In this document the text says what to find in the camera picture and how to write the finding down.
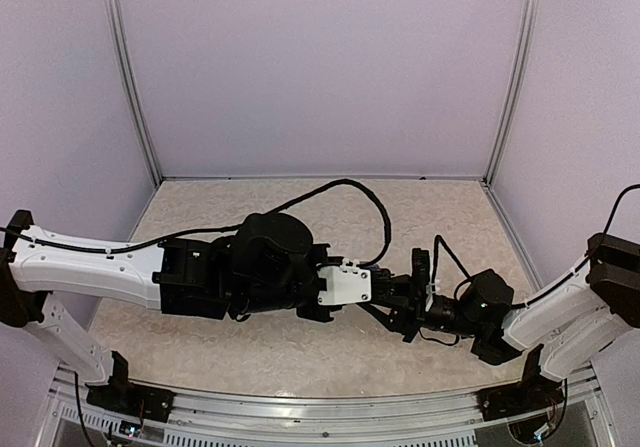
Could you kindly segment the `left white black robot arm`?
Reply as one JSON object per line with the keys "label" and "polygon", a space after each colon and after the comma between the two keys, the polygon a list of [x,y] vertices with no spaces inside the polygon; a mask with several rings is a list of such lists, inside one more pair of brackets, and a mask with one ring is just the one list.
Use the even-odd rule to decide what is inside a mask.
{"label": "left white black robot arm", "polygon": [[294,310],[327,322],[334,311],[370,305],[389,291],[374,262],[332,257],[309,228],[283,212],[254,213],[241,224],[139,244],[59,236],[18,211],[1,249],[1,321],[28,330],[121,412],[140,401],[127,361],[100,346],[63,307],[63,293],[138,305],[166,315],[241,320]]}

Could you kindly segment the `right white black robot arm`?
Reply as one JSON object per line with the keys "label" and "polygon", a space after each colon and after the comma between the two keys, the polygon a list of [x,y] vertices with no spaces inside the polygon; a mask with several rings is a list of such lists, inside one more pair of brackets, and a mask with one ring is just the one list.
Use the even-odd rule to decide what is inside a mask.
{"label": "right white black robot arm", "polygon": [[367,270],[371,292],[361,308],[410,343],[422,330],[472,339],[471,352],[493,366],[529,352],[534,372],[513,386],[511,400],[535,409],[579,365],[639,326],[639,246],[593,235],[571,269],[532,299],[514,302],[514,290],[494,270],[462,282],[457,298],[434,293],[428,252],[413,253],[413,271],[395,276]]}

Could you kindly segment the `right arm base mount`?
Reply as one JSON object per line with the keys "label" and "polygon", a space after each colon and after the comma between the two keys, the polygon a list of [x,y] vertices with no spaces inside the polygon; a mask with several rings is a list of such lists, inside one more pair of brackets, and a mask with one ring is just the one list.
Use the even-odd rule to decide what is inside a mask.
{"label": "right arm base mount", "polygon": [[518,416],[564,402],[563,382],[549,380],[541,374],[539,361],[542,349],[540,344],[527,355],[522,378],[518,382],[477,392],[477,403],[484,421]]}

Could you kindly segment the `front aluminium rail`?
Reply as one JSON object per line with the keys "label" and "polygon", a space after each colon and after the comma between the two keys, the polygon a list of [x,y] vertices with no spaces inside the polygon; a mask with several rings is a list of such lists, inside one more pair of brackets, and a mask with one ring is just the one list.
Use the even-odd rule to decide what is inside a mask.
{"label": "front aluminium rail", "polygon": [[128,417],[77,402],[72,372],[57,370],[38,446],[513,446],[515,418],[487,421],[474,388],[382,397],[293,398],[174,388],[166,422],[146,420],[126,438]]}

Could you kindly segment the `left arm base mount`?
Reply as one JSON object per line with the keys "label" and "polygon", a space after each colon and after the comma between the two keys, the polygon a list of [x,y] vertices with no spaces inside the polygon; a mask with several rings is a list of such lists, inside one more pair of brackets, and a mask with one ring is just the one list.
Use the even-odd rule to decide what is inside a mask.
{"label": "left arm base mount", "polygon": [[136,417],[140,421],[166,423],[173,407],[171,390],[142,385],[129,379],[128,361],[111,352],[111,373],[103,384],[88,384],[87,402],[108,411]]}

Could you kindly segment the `right aluminium frame post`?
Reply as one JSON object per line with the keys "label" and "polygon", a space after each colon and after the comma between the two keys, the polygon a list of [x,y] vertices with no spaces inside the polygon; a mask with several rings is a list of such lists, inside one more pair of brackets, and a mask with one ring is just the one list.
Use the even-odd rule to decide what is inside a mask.
{"label": "right aluminium frame post", "polygon": [[483,177],[484,184],[491,189],[506,151],[508,136],[516,114],[518,100],[524,83],[531,43],[534,37],[540,0],[524,0],[521,23],[516,43],[516,52],[509,77],[505,101],[501,110],[498,131]]}

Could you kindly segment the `aluminium frame post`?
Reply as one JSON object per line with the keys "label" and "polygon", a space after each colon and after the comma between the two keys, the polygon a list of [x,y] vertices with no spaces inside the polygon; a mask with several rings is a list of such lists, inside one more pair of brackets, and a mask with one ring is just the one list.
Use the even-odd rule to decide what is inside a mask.
{"label": "aluminium frame post", "polygon": [[143,160],[152,185],[158,189],[164,177],[158,160],[150,131],[147,126],[141,97],[135,79],[131,61],[125,22],[120,0],[105,0],[111,36],[113,39],[116,61],[120,73],[124,95],[133,121],[133,128],[140,145]]}
{"label": "aluminium frame post", "polygon": [[524,83],[531,43],[534,37],[540,0],[524,0],[521,23],[516,43],[516,52],[509,77],[505,101],[501,110],[498,131],[483,177],[484,184],[491,189],[506,151],[508,136],[516,114],[518,100]]}

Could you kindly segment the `left aluminium frame post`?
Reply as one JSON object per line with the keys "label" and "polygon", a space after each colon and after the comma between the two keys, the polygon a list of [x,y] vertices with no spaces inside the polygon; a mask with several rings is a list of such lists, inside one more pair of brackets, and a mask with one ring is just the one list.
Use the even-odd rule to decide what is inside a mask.
{"label": "left aluminium frame post", "polygon": [[131,61],[125,22],[120,0],[105,0],[111,36],[113,39],[116,61],[120,73],[124,95],[133,121],[133,128],[140,145],[143,160],[152,185],[158,189],[164,177],[158,160],[150,131],[147,126],[141,97],[135,79]]}

